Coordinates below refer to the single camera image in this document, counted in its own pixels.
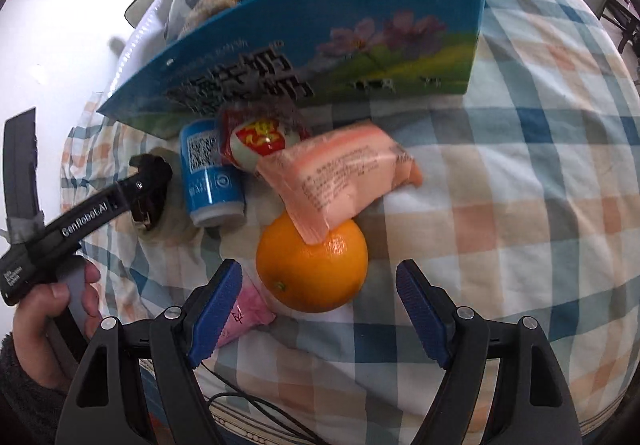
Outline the person's left hand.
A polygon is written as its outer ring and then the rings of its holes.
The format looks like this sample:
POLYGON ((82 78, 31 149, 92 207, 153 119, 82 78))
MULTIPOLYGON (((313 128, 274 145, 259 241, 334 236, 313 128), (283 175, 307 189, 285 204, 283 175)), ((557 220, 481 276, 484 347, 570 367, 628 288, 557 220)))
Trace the person's left hand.
MULTIPOLYGON (((85 335, 93 336, 102 321, 99 293, 93 287, 101 278, 99 269, 85 261, 84 290, 80 301, 86 314, 85 335)), ((70 290, 64 283, 38 285, 17 305, 13 317, 13 342, 24 373, 50 390, 66 392, 70 377, 64 373, 47 332, 53 318, 60 316, 70 303, 70 290)))

